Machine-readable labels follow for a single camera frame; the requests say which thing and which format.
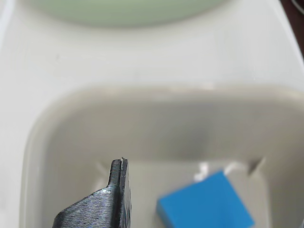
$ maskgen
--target blue block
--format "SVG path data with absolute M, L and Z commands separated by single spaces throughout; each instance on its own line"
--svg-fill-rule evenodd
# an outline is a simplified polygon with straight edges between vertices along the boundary
M 158 200 L 167 228 L 249 228 L 254 221 L 224 173 Z

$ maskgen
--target green plate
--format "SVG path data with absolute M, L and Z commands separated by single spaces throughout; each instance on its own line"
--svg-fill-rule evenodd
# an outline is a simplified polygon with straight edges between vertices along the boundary
M 142 26 L 198 14 L 224 0 L 31 0 L 56 16 L 105 26 Z

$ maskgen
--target white bin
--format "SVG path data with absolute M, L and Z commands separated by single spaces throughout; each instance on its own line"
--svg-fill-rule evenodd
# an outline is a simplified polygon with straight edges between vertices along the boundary
M 56 214 L 105 187 L 130 161 L 132 228 L 162 227 L 162 194 L 208 173 L 228 177 L 256 228 L 304 219 L 304 96 L 281 87 L 95 88 L 63 98 L 39 119 L 25 152 L 20 227 L 50 228 Z M 265 161 L 257 168 L 255 161 Z

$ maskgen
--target white surface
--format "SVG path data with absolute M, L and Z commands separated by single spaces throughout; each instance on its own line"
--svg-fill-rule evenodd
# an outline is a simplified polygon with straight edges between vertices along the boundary
M 55 100 L 96 84 L 270 83 L 304 90 L 303 61 L 277 0 L 231 0 L 137 29 L 88 28 L 0 1 L 0 225 L 19 225 L 29 132 Z

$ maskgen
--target green bowl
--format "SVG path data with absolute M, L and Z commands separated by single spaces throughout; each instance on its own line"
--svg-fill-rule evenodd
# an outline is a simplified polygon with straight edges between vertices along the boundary
M 186 18 L 224 0 L 31 0 L 50 13 L 93 25 L 143 26 Z

